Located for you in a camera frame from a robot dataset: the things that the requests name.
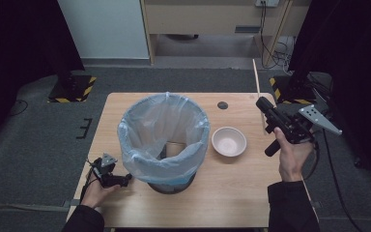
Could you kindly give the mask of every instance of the black cable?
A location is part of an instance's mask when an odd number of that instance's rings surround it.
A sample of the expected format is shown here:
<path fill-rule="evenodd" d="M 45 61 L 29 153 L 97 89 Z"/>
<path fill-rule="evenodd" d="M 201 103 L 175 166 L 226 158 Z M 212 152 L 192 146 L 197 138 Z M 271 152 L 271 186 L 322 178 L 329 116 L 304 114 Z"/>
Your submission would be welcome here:
<path fill-rule="evenodd" d="M 16 100 L 16 102 L 17 102 L 17 103 L 23 103 L 23 102 L 24 102 L 26 105 L 25 105 L 25 107 L 24 107 L 20 112 L 17 112 L 17 113 L 15 113 L 15 114 L 10 114 L 10 115 L 9 115 L 10 117 L 12 117 L 12 116 L 16 116 L 16 115 L 19 115 L 19 114 L 23 113 L 23 111 L 25 111 L 25 110 L 28 108 L 28 106 L 29 106 L 28 102 L 26 102 L 26 101 L 24 101 L 24 100 Z"/>
<path fill-rule="evenodd" d="M 332 158 L 330 156 L 330 151 L 329 151 L 329 145 L 328 145 L 328 140 L 327 140 L 327 134 L 325 132 L 325 129 L 322 129 L 323 133 L 324 133 L 324 140 L 325 140 L 325 144 L 327 146 L 327 152 L 328 152 L 328 159 L 329 159 L 329 165 L 330 165 L 330 170 L 332 171 L 332 175 L 333 175 L 333 181 L 335 183 L 335 187 L 336 187 L 336 192 L 338 194 L 338 197 L 339 197 L 339 201 L 340 201 L 340 204 L 342 206 L 342 209 L 343 211 L 345 212 L 346 216 L 348 217 L 349 221 L 351 222 L 351 224 L 357 229 L 357 231 L 360 231 L 362 232 L 362 230 L 357 226 L 357 224 L 354 222 L 354 220 L 352 219 L 351 215 L 349 214 L 348 212 L 348 209 L 346 208 L 345 206 L 345 202 L 343 201 L 343 197 L 342 197 L 342 192 L 339 188 L 339 184 L 338 184 L 338 180 L 336 178 L 336 173 L 335 173 L 335 170 L 333 169 L 333 163 L 332 163 Z"/>
<path fill-rule="evenodd" d="M 271 52 L 268 50 L 268 48 L 265 46 L 265 43 L 264 43 L 263 30 L 264 30 L 264 26 L 265 26 L 265 17 L 267 15 L 267 2 L 261 1 L 261 4 L 262 4 L 262 11 L 261 11 L 261 30 L 260 30 L 260 37 L 261 37 L 261 43 L 262 43 L 262 46 L 263 46 L 263 50 L 262 50 L 262 54 L 261 54 L 261 64 L 264 67 L 264 69 L 267 69 L 268 70 L 268 69 L 272 69 L 273 67 L 277 66 L 278 64 L 273 59 L 273 56 L 272 56 Z M 273 62 L 275 63 L 271 67 L 266 67 L 264 65 L 264 49 L 268 52 L 268 54 L 272 58 Z"/>

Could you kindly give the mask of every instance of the trash bin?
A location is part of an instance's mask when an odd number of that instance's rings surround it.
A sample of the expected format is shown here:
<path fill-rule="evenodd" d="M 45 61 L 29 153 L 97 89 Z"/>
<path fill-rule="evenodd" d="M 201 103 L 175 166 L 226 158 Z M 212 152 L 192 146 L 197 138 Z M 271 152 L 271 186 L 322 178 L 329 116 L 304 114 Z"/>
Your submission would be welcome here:
<path fill-rule="evenodd" d="M 207 152 L 207 114 L 187 97 L 163 93 L 135 103 L 118 127 L 123 165 L 136 179 L 161 193 L 177 193 L 192 182 Z M 184 144 L 177 156 L 167 144 Z"/>

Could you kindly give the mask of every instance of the white bowl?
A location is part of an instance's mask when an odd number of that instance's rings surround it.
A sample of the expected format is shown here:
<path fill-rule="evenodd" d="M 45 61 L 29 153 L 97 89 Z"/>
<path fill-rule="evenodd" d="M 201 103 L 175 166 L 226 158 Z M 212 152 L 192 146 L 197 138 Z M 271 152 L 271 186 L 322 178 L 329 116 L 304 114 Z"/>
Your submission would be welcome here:
<path fill-rule="evenodd" d="M 226 157 L 236 157 L 245 151 L 246 138 L 235 128 L 225 127 L 213 133 L 212 143 L 216 151 Z"/>

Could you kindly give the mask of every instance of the person's left hand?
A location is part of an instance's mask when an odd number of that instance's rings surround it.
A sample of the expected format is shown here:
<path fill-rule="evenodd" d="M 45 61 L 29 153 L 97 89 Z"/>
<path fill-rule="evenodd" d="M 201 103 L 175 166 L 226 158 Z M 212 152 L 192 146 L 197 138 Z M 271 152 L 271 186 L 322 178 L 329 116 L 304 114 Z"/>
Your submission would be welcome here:
<path fill-rule="evenodd" d="M 89 183 L 91 184 L 89 185 L 89 187 L 87 187 L 84 197 L 80 203 L 80 205 L 89 206 L 93 209 L 101 205 L 101 203 L 105 200 L 105 198 L 107 198 L 110 193 L 120 188 L 119 185 L 110 188 L 104 188 L 101 186 L 100 181 L 95 179 L 96 176 L 94 173 L 92 173 L 89 180 Z"/>

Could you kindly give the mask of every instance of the person's right hand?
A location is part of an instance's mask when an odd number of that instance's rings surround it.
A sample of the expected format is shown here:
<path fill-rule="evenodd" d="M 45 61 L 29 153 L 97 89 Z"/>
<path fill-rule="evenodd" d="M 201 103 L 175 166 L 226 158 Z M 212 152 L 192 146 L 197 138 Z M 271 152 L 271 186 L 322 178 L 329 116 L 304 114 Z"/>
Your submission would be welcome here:
<path fill-rule="evenodd" d="M 283 182 L 296 182 L 302 180 L 302 167 L 307 157 L 313 151 L 310 142 L 292 144 L 285 138 L 280 128 L 273 130 L 276 140 L 281 146 L 279 155 L 279 174 Z"/>
<path fill-rule="evenodd" d="M 108 195 L 114 191 L 120 189 L 120 186 L 116 185 L 110 188 L 103 188 L 100 181 L 97 180 L 95 173 L 90 176 L 90 185 L 87 187 L 81 205 L 89 206 L 95 209 L 106 199 Z"/>

